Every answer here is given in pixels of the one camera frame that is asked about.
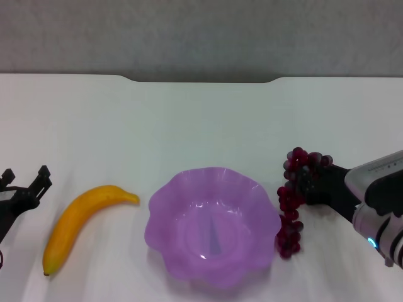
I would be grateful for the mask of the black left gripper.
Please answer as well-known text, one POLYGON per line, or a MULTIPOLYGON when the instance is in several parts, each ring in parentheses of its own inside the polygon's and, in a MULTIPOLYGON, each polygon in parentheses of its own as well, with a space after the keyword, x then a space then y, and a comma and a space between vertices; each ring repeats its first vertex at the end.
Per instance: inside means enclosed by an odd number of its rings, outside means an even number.
POLYGON ((37 177, 28 188, 9 187, 5 190, 14 179, 15 175, 11 169, 6 169, 0 178, 1 241, 7 235, 17 217, 39 206, 41 198, 52 185, 50 171, 46 165, 41 166, 37 177))

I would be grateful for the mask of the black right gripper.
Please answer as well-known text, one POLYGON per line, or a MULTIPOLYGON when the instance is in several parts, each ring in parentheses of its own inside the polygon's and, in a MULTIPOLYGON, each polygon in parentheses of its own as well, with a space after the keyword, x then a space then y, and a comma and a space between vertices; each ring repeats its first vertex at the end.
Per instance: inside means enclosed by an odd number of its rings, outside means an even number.
POLYGON ((303 166, 297 172, 297 191, 305 197, 307 205, 326 205, 352 222, 361 201, 344 183, 348 172, 349 169, 336 165, 303 166))

